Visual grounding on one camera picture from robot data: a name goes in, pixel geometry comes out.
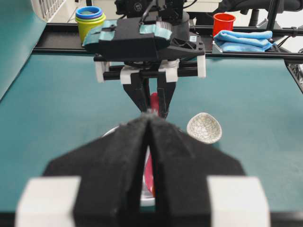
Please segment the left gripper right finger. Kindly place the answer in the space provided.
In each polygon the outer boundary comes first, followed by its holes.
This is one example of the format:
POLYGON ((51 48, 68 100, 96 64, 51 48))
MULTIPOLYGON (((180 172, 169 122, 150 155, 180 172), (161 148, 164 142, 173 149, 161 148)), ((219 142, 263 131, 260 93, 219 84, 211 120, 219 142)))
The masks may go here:
POLYGON ((154 117, 149 120, 156 210, 172 227, 268 227, 260 180, 236 158, 154 117))

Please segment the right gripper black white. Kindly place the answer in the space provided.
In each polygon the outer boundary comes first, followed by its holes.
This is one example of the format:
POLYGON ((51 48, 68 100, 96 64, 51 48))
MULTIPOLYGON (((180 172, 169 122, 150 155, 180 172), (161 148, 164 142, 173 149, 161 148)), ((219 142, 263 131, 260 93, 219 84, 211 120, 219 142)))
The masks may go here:
MULTIPOLYGON (((160 18, 105 20, 88 31, 82 46, 100 54, 103 62, 160 62, 166 78, 157 78, 159 116, 166 118, 176 88, 177 60, 196 57, 197 75, 205 78, 205 46, 200 37, 191 38, 189 25, 189 18, 173 22, 160 18)), ((146 112, 150 107, 149 79, 132 73, 131 84, 123 88, 139 110, 146 112)))

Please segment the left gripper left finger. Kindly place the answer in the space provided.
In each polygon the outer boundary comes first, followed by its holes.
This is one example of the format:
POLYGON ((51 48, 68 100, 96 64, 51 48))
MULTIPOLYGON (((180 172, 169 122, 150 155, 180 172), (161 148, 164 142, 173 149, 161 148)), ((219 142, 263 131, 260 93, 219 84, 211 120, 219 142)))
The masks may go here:
POLYGON ((31 178, 16 209, 17 227, 118 227, 139 212, 148 119, 52 159, 31 178))

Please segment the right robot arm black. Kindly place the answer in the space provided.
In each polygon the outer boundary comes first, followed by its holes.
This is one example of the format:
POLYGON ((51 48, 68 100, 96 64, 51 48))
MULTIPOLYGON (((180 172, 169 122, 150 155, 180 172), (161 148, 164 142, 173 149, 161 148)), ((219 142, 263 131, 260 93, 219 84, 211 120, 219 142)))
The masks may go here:
POLYGON ((166 118, 180 76, 181 59, 196 58, 195 75, 206 77, 205 45, 191 40, 182 0, 117 0, 117 20, 88 31, 83 47, 93 53, 98 82, 120 80, 140 111, 152 108, 149 79, 157 79, 158 115, 166 118))

